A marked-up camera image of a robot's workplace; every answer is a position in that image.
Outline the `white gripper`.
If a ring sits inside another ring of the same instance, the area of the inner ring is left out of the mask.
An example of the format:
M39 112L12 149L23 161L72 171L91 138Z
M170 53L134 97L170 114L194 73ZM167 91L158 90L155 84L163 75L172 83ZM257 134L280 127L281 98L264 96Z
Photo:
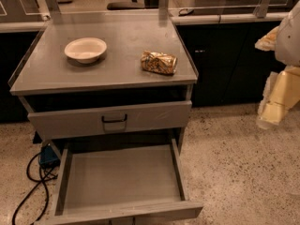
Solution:
M287 65L279 73L270 73L262 93L256 123L259 128L269 129L278 126L300 101L300 1L279 27L255 43L255 48L265 52L275 50L276 59Z

